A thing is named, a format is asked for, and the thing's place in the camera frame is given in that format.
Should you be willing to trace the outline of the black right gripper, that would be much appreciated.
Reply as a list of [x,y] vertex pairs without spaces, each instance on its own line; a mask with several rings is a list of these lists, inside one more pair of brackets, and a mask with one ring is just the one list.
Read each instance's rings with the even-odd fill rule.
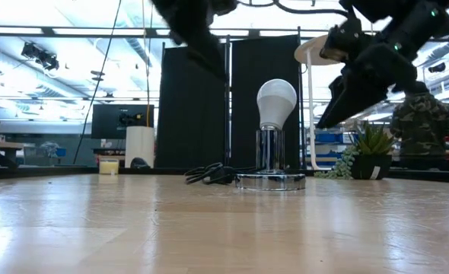
[[317,127],[328,129],[387,98],[388,88],[414,88],[417,69],[400,53],[400,44],[375,43],[346,63],[329,85],[331,101]]

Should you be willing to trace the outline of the white tripod stand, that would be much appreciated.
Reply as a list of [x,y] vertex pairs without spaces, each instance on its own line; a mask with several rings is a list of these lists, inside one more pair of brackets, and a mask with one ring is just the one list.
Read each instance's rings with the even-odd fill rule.
[[305,64],[307,67],[307,95],[308,95],[308,110],[309,110],[309,146],[310,146],[310,163],[312,170],[323,171],[326,168],[317,165],[317,153],[315,145],[315,125],[314,125],[314,88],[313,88],[313,67],[322,65],[339,64],[338,61],[332,59],[324,59],[320,56],[320,52],[325,45],[327,35],[309,39],[302,43],[294,53],[295,59]]

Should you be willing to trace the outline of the black partition panel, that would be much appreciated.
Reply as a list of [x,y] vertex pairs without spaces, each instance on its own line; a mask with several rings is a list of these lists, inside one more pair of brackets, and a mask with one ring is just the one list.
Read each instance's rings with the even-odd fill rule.
[[155,166],[192,169],[220,162],[225,144],[225,83],[188,59],[186,47],[167,48]]
[[238,40],[231,47],[231,166],[256,163],[256,131],[260,113],[256,96],[272,79],[288,81],[299,90],[300,64],[294,58],[296,35]]

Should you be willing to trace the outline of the black monitor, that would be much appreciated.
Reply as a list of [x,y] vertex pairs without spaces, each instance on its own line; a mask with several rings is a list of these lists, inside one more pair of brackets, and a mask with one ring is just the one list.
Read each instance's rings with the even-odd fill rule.
[[98,104],[91,120],[91,138],[125,139],[129,126],[154,127],[154,105]]

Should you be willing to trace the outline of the white lightbulb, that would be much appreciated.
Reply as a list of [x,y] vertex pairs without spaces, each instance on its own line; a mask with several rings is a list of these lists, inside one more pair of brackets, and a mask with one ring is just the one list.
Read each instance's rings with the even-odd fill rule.
[[276,78],[264,83],[256,96],[260,128],[282,130],[297,100],[296,90],[288,81]]

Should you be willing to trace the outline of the chrome lamp base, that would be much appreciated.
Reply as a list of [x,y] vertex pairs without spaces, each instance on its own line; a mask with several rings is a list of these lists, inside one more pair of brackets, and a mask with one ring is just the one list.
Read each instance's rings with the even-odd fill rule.
[[303,190],[306,176],[288,173],[285,165],[285,134],[275,128],[256,131],[256,166],[235,176],[239,189],[289,191]]

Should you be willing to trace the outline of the potted succulent plant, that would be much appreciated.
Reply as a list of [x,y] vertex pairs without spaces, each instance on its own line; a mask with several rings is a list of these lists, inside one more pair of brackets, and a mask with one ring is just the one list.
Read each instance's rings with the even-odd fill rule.
[[317,171],[315,177],[341,180],[381,180],[392,164],[395,141],[384,125],[364,121],[351,135],[352,144],[336,160],[331,170]]

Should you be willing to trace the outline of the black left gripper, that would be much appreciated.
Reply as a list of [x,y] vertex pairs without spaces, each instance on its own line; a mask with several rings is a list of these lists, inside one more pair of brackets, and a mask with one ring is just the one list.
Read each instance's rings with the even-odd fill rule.
[[215,16],[231,13],[237,0],[151,0],[177,44],[186,43],[188,58],[220,81],[228,79],[221,44],[211,34]]

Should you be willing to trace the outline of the person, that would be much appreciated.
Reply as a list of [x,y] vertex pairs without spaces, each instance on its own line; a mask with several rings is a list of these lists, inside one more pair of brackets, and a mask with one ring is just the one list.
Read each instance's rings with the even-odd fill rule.
[[410,170],[448,170],[445,139],[449,106],[417,81],[395,107],[390,133],[400,140],[400,166]]

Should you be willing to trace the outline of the blue storage bins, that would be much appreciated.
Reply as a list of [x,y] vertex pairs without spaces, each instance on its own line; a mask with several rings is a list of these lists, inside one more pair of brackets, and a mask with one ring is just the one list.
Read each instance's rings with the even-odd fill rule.
[[317,133],[315,135],[316,163],[319,167],[333,166],[342,153],[358,138],[357,133]]

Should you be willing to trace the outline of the background wooden table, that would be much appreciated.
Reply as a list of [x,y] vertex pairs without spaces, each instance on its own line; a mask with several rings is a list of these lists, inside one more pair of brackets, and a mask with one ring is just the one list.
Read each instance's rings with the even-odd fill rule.
[[22,143],[0,142],[0,166],[17,169],[16,152],[24,148]]

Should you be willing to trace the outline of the yellow candle jar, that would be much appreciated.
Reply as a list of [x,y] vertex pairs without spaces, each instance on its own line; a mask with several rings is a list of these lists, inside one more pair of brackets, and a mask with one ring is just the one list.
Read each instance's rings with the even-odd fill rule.
[[119,173],[119,160],[115,158],[101,158],[99,160],[99,174],[117,175]]

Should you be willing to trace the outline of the white cylindrical bin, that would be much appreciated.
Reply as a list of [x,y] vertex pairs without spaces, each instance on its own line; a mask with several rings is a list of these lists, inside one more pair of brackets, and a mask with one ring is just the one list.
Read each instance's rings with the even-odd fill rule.
[[142,158],[149,167],[154,166],[155,132],[147,126],[126,128],[125,168],[131,167],[134,158]]

